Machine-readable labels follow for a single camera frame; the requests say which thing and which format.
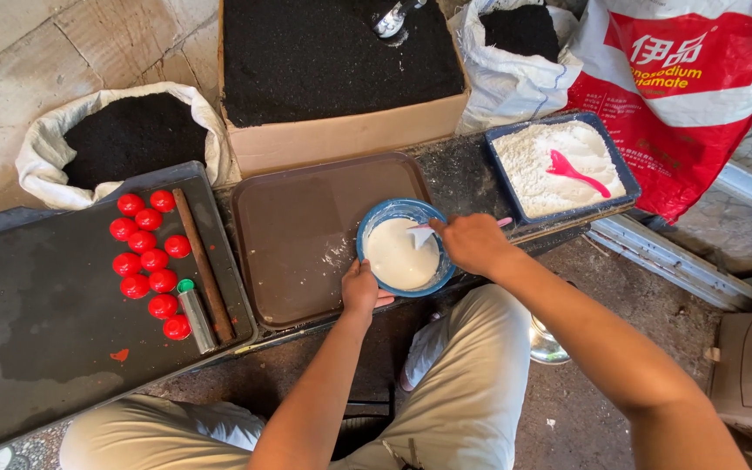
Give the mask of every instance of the green lid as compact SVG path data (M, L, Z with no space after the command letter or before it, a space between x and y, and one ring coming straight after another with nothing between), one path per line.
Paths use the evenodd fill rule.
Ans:
M179 294L182 292L187 292L195 287L195 284L190 279L183 279L179 281L179 286L176 288L176 290L179 291Z

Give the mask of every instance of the red plastic bag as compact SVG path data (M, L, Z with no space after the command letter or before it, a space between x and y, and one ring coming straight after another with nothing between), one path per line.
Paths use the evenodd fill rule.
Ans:
M752 125L752 0L590 0L570 48L584 66L566 109L599 114L638 207L674 223Z

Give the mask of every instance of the brown tray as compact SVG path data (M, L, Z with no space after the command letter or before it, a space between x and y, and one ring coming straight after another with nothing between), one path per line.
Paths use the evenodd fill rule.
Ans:
M413 158L390 152L253 176L231 198L245 287L257 322L286 329L337 312L356 231L392 198L431 202Z

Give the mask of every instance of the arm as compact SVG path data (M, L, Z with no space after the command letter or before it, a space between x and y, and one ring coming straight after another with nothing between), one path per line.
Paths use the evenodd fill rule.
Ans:
M430 225L454 263L513 294L628 418L638 469L746 470L695 382L646 336L510 245L494 218Z
M325 470L329 465L373 309L393 302L376 284L368 260L352 263L341 289L339 321L269 420L249 470Z

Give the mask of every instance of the rusty metal rod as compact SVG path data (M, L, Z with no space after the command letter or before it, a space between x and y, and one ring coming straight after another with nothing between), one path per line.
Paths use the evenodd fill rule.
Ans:
M191 242L193 257L196 259L196 266L199 268L199 275L202 277L202 286L205 288L205 296L208 298L208 304L211 305L211 312L214 319L214 332L220 340L220 344L234 339L234 330L231 327L231 319L228 317L228 311L225 309L225 303L222 302L222 294L219 291L219 285L216 284L211 263L208 261L208 255L205 251L205 245L199 237L199 231L196 229L196 223L193 221L191 207L187 205L185 192L181 188L173 189L173 198L175 206L179 209L181 224L185 226L187 240Z

